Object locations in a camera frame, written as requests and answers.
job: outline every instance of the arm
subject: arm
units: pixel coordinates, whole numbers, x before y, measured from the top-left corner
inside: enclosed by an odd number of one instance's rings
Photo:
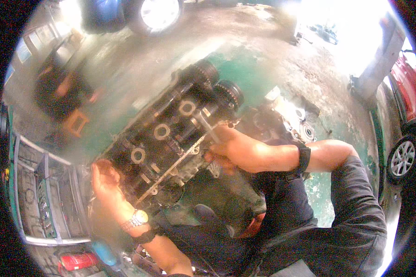
[[[92,165],[92,170],[92,185],[97,198],[119,224],[127,222],[134,214],[134,207],[125,199],[119,187],[120,175],[107,160],[99,160]],[[131,228],[128,233],[138,237],[150,229],[149,224],[144,224]],[[193,276],[191,261],[169,238],[156,235],[151,242],[142,246],[167,274]]]
[[[291,171],[299,165],[299,150],[295,145],[269,146],[227,126],[219,126],[215,131],[224,142],[213,145],[212,152],[205,158],[216,159],[227,172],[232,173],[235,166],[248,172],[261,172]],[[311,148],[308,172],[331,172],[349,156],[358,157],[353,146],[343,141],[326,140],[306,145]]]

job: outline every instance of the silver wristwatch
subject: silver wristwatch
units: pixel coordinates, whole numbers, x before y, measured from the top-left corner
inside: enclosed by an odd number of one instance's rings
[[[133,216],[121,225],[122,230],[128,232],[131,228],[143,225],[148,222],[148,214],[145,211],[135,209]]]

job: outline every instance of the concrete floor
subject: concrete floor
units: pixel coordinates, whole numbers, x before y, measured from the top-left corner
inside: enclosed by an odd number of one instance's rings
[[[327,50],[339,45],[307,29],[301,31],[313,44],[305,40],[298,46],[289,44],[292,22],[260,5],[216,8],[202,2],[188,3],[185,9],[182,22],[169,36],[141,38],[125,28],[86,38],[77,56],[86,59],[83,73],[89,83],[103,87],[104,93],[81,108],[90,122],[80,139],[68,141],[59,153],[62,157],[79,164],[94,160],[168,85],[173,71],[207,57],[221,79],[239,85],[245,94],[244,106],[258,105],[275,86],[288,99],[305,96],[321,111],[318,118],[308,119],[317,139],[352,144],[372,185],[377,186],[378,158],[370,115],[346,91],[348,75],[336,68]],[[331,226],[330,174],[312,174],[305,187],[318,225]]]

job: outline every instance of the dark shirt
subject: dark shirt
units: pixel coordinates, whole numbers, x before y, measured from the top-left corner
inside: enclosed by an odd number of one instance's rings
[[[350,156],[331,174],[331,228],[305,226],[267,241],[258,276],[303,259],[317,276],[374,276],[386,244],[384,213],[364,166]]]

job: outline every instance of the hand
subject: hand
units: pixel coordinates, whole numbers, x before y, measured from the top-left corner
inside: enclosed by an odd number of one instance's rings
[[[134,214],[134,207],[126,200],[120,189],[120,175],[108,160],[98,160],[91,165],[94,193],[119,224],[128,221]]]
[[[227,125],[218,126],[214,132],[223,143],[210,147],[206,161],[217,161],[227,174],[233,174],[236,166],[252,173],[270,170],[271,146]]]

